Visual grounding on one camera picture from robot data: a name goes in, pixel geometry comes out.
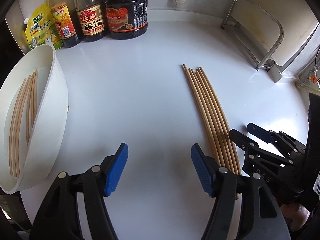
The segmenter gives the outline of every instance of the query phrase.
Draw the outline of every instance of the white table surface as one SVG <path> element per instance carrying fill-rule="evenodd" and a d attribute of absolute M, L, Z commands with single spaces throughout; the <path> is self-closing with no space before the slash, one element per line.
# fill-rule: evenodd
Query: white table surface
<path fill-rule="evenodd" d="M 105 199 L 118 238 L 201 238 L 214 199 L 203 191 L 190 158 L 194 143 L 209 152 L 183 63 L 203 66 L 231 129 L 244 131 L 253 122 L 306 143 L 307 113 L 298 90 L 292 84 L 274 84 L 264 70 L 254 70 L 220 28 L 150 22 L 148 31 L 133 40 L 81 42 L 58 50 L 57 56 L 70 111 L 49 176 L 21 192 L 31 222 L 60 171 L 83 173 L 125 142 L 127 164 L 117 190 Z M 237 150 L 242 165 L 244 152 Z M 240 205 L 238 200 L 230 239 Z M 79 209 L 83 236 L 91 239 L 83 197 Z"/>

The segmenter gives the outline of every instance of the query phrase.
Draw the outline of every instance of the seasoning pouch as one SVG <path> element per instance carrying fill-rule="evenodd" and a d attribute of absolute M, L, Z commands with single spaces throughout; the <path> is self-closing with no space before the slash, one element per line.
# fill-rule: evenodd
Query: seasoning pouch
<path fill-rule="evenodd" d="M 42 44 L 51 44 L 56 50 L 63 46 L 48 2 L 40 5 L 32 13 L 28 20 L 26 36 L 31 49 Z"/>

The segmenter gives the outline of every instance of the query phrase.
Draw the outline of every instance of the blue gripper pad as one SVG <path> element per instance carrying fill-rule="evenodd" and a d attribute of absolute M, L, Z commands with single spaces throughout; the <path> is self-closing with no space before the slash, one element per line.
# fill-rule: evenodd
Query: blue gripper pad
<path fill-rule="evenodd" d="M 104 192 L 109 197 L 116 190 L 122 171 L 128 159 L 128 146 L 122 144 L 113 157 L 107 170 L 107 181 Z"/>
<path fill-rule="evenodd" d="M 191 148 L 191 159 L 192 159 L 193 165 L 196 168 L 196 172 L 200 179 L 203 190 L 207 192 L 210 197 L 212 197 L 213 196 L 212 174 L 210 173 L 206 163 L 204 162 L 201 156 L 201 153 L 199 152 L 195 144 Z"/>

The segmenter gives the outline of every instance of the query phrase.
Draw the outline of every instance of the soy sauce bottle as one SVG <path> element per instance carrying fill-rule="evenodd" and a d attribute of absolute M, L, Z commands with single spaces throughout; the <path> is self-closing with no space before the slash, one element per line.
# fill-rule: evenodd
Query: soy sauce bottle
<path fill-rule="evenodd" d="M 77 45 L 83 39 L 81 25 L 73 0 L 49 0 L 54 23 L 67 48 Z"/>
<path fill-rule="evenodd" d="M 102 0 L 76 0 L 76 10 L 85 41 L 97 41 L 107 34 Z"/>
<path fill-rule="evenodd" d="M 148 0 L 105 0 L 110 36 L 127 40 L 145 33 L 148 28 Z"/>

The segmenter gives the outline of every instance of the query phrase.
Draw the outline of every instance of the white container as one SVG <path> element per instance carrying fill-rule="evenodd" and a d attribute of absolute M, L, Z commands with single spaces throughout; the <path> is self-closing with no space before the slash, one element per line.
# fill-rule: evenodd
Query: white container
<path fill-rule="evenodd" d="M 20 176 L 10 175 L 9 132 L 20 86 L 38 69 L 37 115 L 26 143 L 26 110 L 22 113 Z M 11 70 L 0 89 L 0 186 L 8 194 L 39 184 L 49 174 L 60 149 L 68 112 L 68 88 L 56 51 L 41 45 L 26 54 Z"/>

